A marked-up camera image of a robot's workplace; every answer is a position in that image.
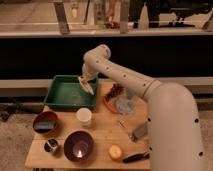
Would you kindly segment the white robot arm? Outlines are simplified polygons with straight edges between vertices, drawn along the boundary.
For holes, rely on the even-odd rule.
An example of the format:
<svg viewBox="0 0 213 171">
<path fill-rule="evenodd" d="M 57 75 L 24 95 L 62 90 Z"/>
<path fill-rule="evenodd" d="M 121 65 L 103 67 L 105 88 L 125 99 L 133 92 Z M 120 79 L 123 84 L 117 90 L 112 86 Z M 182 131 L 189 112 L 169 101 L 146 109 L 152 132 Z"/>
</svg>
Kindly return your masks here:
<svg viewBox="0 0 213 171">
<path fill-rule="evenodd" d="M 183 85 L 161 82 L 110 60 L 101 44 L 84 56 L 83 77 L 101 73 L 147 102 L 151 171 L 206 171 L 197 103 Z"/>
</svg>

